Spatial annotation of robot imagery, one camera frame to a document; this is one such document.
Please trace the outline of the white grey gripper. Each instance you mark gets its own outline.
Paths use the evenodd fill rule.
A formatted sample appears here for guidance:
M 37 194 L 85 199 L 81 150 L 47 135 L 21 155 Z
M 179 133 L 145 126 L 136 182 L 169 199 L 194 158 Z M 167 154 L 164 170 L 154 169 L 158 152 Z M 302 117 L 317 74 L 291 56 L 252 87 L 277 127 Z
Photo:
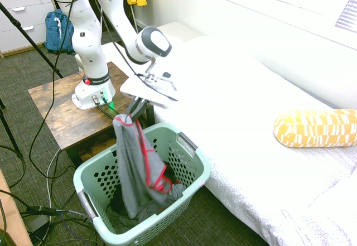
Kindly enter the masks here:
M 145 111 L 146 100 L 162 108 L 168 108 L 179 100 L 172 75 L 166 71 L 159 75 L 150 73 L 133 75 L 123 83 L 120 91 L 133 98 L 127 109 L 127 115 L 133 119 L 138 119 Z

